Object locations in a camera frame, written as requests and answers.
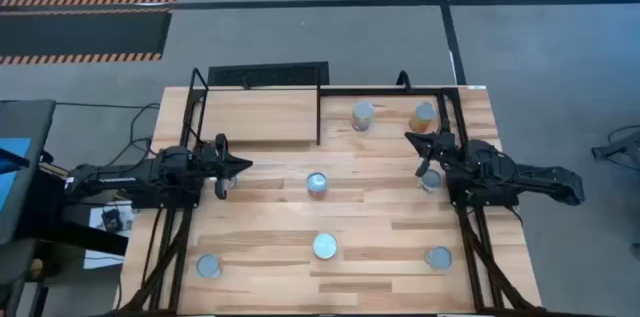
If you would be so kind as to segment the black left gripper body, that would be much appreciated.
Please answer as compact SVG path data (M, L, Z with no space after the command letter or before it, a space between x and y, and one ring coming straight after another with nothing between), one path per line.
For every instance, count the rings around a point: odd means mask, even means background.
M220 200L227 198L229 172L226 157L228 140L225 134L217 134L213 142L201 142L198 146L200 170L208 177L214 177L215 194Z

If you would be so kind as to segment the orange label tin can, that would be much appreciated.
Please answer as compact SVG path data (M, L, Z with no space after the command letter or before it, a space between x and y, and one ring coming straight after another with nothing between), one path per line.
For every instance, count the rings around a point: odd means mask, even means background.
M416 106L414 115L409 121L410 129L415 133L424 133L436 119L436 111L431 103L425 102Z

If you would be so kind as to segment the green yellow label can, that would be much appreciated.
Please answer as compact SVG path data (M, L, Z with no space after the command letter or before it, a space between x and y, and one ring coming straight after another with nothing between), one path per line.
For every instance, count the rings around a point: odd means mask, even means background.
M441 188L443 183L442 175L434 169L428 169L420 177L420 187L426 192L433 192Z

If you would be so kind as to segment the multicoloured label tin can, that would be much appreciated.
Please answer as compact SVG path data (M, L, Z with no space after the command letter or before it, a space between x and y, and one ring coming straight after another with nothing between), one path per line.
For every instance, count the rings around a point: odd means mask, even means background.
M375 115L372 103L368 101L358 101L352 108L352 127L356 131L366 131L369 129Z

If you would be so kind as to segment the blue red label can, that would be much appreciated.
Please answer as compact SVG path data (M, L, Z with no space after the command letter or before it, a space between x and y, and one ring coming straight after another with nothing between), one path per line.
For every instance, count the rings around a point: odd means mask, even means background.
M323 173L311 173L306 179L306 188L312 198L323 199L328 190L328 179Z

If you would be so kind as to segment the grey lid tin can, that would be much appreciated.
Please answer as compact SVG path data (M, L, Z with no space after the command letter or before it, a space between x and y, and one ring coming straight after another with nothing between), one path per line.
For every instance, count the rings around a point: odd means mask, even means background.
M196 263L196 271L202 278L219 278L222 274L219 258L215 254L203 254Z
M444 246L435 246L425 255L425 261L433 270L449 270L453 263L450 250Z

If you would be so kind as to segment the orange can bright lid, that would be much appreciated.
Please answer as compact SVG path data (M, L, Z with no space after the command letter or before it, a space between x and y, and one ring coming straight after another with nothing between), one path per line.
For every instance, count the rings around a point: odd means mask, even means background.
M319 233L313 240L312 250L318 259L329 260L337 253L337 240L331 234Z

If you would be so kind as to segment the black keyboard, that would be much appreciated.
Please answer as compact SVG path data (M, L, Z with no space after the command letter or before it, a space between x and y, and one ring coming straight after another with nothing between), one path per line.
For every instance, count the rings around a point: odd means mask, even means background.
M329 85L328 62L299 62L210 67L210 86Z

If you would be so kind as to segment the small black device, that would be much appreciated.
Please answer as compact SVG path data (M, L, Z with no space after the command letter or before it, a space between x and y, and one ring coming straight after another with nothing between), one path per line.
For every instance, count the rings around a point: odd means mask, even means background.
M118 233L123 230L123 222L117 209L104 210L101 219L106 232Z

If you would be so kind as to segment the black floor tape strip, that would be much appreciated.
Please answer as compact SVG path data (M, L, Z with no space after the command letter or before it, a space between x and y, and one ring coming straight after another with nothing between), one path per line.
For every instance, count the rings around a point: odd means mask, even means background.
M460 53L458 38L454 26L454 20L451 12L449 0L438 0L439 8L442 16L443 27L449 49L449 55L452 65L454 80L457 85L466 85L467 79Z
M145 6L174 10L286 9L339 7L476 7L476 6L569 6L640 4L640 0L291 0L151 3Z

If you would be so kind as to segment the white paper box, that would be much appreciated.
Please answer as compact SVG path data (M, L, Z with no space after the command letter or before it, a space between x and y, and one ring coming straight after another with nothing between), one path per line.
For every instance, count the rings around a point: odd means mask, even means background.
M94 229L107 232L104 222L104 215L114 216L114 211L118 213L120 227L116 232L117 235L128 238L132 229L135 213L129 203L112 202L106 206L93 207L90 209L89 226ZM112 253L100 252L96 250L86 250L84 252L83 268L85 270L94 270L110 266L121 265L124 257Z

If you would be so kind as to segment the blue screen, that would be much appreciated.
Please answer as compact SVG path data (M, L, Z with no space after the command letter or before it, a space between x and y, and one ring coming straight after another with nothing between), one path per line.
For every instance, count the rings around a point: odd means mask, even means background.
M0 138L0 211L9 199L17 174L27 169L30 138Z

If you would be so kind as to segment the wooden shelf with black frame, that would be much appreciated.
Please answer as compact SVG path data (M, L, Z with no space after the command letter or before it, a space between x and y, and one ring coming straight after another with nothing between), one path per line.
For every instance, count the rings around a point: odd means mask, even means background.
M224 133L241 144L318 144L322 86L210 86L208 76L193 69L180 143Z

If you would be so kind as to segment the black aluminium rig frame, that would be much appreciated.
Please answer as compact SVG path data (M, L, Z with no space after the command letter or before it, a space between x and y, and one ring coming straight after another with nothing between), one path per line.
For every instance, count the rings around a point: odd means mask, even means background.
M404 134L416 106L434 103L423 88L321 89L320 142L230 142L253 166L226 200L207 183L188 232L181 315L471 312L463 239L445 189L421 189L419 158ZM373 104L366 131L352 127L358 101ZM314 172L328 179L323 199L306 188ZM318 259L314 238L328 233L336 255ZM449 270L425 261L435 246L450 250ZM215 254L219 278L196 263Z

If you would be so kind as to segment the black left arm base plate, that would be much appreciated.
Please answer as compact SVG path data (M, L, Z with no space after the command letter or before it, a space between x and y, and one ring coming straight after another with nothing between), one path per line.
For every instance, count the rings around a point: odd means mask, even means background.
M132 193L129 200L136 209L191 208L199 205L200 195L200 191L169 189Z

